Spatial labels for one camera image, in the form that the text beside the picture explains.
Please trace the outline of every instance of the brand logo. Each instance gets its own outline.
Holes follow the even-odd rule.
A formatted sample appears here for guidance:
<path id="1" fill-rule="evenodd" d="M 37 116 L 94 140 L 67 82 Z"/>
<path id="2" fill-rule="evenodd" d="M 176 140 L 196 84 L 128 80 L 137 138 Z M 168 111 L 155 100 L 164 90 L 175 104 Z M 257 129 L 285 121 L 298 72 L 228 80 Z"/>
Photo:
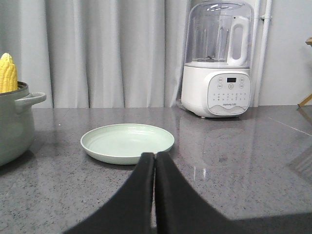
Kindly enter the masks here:
<path id="1" fill-rule="evenodd" d="M 236 103 L 224 103 L 223 106 L 236 106 Z"/>

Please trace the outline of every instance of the light green plate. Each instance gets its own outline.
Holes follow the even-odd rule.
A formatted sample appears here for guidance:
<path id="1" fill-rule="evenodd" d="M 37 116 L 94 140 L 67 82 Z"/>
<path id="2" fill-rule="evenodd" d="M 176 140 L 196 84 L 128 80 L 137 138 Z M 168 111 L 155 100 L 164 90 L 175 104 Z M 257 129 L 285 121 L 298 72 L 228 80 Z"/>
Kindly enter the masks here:
<path id="1" fill-rule="evenodd" d="M 145 124 L 115 124 L 93 129 L 80 143 L 91 157 L 112 164 L 137 164 L 144 152 L 169 151 L 175 141 L 168 131 Z"/>

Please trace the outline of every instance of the wooden stand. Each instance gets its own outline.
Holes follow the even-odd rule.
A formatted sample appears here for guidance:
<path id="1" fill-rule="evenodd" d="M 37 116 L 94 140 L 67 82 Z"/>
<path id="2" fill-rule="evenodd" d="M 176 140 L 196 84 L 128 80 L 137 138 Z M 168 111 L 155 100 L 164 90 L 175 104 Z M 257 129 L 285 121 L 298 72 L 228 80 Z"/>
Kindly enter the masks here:
<path id="1" fill-rule="evenodd" d="M 308 38 L 306 40 L 306 44 L 310 45 L 312 47 L 312 37 Z M 310 101 L 312 99 L 312 93 L 307 96 L 301 103 L 298 104 L 299 107 L 304 106 L 308 101 Z"/>

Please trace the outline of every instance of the curtain fold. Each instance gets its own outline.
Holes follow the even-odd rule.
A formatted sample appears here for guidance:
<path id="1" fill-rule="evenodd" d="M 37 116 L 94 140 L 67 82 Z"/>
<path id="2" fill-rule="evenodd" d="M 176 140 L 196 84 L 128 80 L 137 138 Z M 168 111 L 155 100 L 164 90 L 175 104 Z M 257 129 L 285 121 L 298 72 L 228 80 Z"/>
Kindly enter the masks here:
<path id="1" fill-rule="evenodd" d="M 190 0 L 1 0 L 0 6 L 0 31 L 7 32 L 0 53 L 12 54 L 31 91 L 47 94 L 34 107 L 176 104 Z"/>

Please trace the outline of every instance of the green pot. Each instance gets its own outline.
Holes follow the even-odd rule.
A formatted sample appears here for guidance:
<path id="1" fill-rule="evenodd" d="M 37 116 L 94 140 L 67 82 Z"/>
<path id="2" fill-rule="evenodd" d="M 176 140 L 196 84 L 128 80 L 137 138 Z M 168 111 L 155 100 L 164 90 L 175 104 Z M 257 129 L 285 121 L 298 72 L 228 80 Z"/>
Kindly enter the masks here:
<path id="1" fill-rule="evenodd" d="M 0 166 L 22 155 L 34 140 L 33 104 L 46 100 L 45 93 L 29 93 L 18 82 L 18 90 L 0 94 Z"/>

